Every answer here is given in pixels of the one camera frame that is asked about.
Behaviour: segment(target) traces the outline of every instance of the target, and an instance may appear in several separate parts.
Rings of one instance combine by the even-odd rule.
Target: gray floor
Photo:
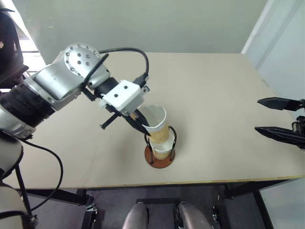
[[[180,198],[194,204],[213,222],[213,205],[224,205],[232,229],[263,229],[264,225],[253,195],[245,195],[232,200],[219,198],[223,186],[174,186],[174,187],[137,187],[88,191],[94,196],[99,208],[95,229],[120,229],[124,220],[138,198]],[[30,197],[31,206],[41,201]],[[172,205],[147,205],[150,210],[149,229],[173,229]],[[37,229],[80,229],[84,206],[76,206],[58,201],[48,201],[35,210],[39,224]]]

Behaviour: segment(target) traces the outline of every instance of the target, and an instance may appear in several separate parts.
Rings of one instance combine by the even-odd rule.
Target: cable
[[[48,196],[47,198],[45,198],[40,204],[36,205],[35,207],[33,207],[33,208],[31,209],[31,211],[34,211],[34,210],[36,210],[37,208],[39,208],[41,205],[43,205],[45,202],[47,202],[47,201],[53,196],[53,194],[58,190],[59,186],[61,185],[61,181],[62,181],[62,177],[63,177],[63,166],[62,166],[62,162],[61,162],[61,159],[59,158],[59,156],[58,156],[56,153],[54,153],[52,150],[47,149],[47,148],[42,147],[42,146],[35,145],[35,144],[33,144],[33,143],[31,143],[31,142],[28,142],[28,141],[26,141],[26,140],[23,140],[23,139],[20,139],[20,141],[22,141],[22,142],[24,142],[25,144],[28,144],[28,145],[30,145],[30,146],[32,146],[32,147],[36,147],[36,148],[38,148],[38,149],[42,149],[42,150],[45,150],[45,151],[49,152],[49,153],[52,154],[54,157],[56,157],[56,159],[57,159],[58,162],[59,162],[60,168],[61,168],[61,175],[60,175],[60,178],[59,178],[59,181],[58,181],[58,184],[57,184],[56,188],[55,188],[55,189],[49,194],[49,196]]]
[[[90,80],[90,77],[93,75],[93,73],[95,73],[95,71],[103,64],[103,62],[107,59],[107,57],[109,56],[109,54],[105,54],[100,61],[97,62],[97,64],[91,69],[91,71],[88,73],[88,75],[86,76],[86,78],[84,79],[83,82],[83,86],[82,89],[85,89],[88,81]]]
[[[31,207],[30,207],[27,191],[25,190],[25,186],[24,186],[24,183],[23,183],[23,180],[22,180],[22,176],[21,176],[19,165],[16,165],[15,170],[16,170],[16,175],[17,175],[19,186],[20,186],[20,190],[21,190],[24,206],[25,206],[25,208],[26,208],[26,210],[28,212],[28,215],[31,216],[32,215]]]
[[[138,52],[142,54],[142,56],[145,59],[145,64],[146,64],[146,69],[145,69],[145,78],[148,76],[148,71],[149,71],[149,62],[148,62],[148,57],[144,51],[141,49],[136,49],[136,48],[114,48],[114,49],[106,49],[106,50],[101,50],[99,51],[100,54],[102,53],[107,53],[107,52],[120,52],[120,51],[132,51],[132,52]]]

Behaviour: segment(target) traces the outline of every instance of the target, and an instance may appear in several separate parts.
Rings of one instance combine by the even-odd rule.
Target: white paper cup
[[[139,111],[149,124],[149,126],[143,125],[143,127],[150,133],[151,142],[160,144],[167,141],[169,130],[165,108],[158,105],[144,105],[139,108]]]
[[[169,131],[169,137],[165,142],[161,144],[150,142],[154,156],[159,160],[166,159],[172,151],[174,140],[175,140],[175,136],[173,131],[171,130]]]

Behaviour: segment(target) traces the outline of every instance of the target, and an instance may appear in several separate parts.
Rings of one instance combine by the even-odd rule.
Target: wooden tabletop
[[[143,134],[81,95],[37,127],[31,142],[62,159],[61,187],[117,187],[303,177],[305,153],[260,135],[255,126],[291,128],[287,111],[258,99],[275,94],[242,54],[148,53],[151,91],[146,104],[164,106],[177,132],[176,158],[150,167]],[[144,71],[137,53],[111,53],[105,65],[117,80]],[[24,146],[20,163],[26,188],[52,188],[59,178],[54,157]],[[18,187],[15,175],[4,180]]]

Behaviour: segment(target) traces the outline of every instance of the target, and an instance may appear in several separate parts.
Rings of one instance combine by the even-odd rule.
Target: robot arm
[[[142,127],[145,118],[137,108],[149,91],[145,86],[148,74],[134,82],[119,83],[102,64],[106,58],[107,55],[102,58],[96,49],[84,43],[68,46],[52,64],[0,97],[0,130],[17,138],[29,138],[39,123],[83,91],[91,100],[99,98],[100,107],[115,112],[101,126],[103,129],[123,116],[132,127],[147,134]]]
[[[145,86],[147,56],[131,48],[101,53],[123,50],[141,52],[146,60],[145,73],[133,82],[117,82],[103,65],[108,54],[102,57],[93,47],[76,43],[60,52],[52,64],[0,96],[0,198],[6,200],[0,201],[1,228],[34,228],[36,224],[29,205],[24,206],[17,191],[2,181],[13,169],[19,169],[23,153],[16,138],[31,138],[38,124],[76,99],[81,92],[91,101],[98,98],[100,107],[115,113],[101,125],[103,129],[122,116],[133,128],[149,135],[142,126],[148,123],[137,110],[144,101],[143,95],[149,91]]]

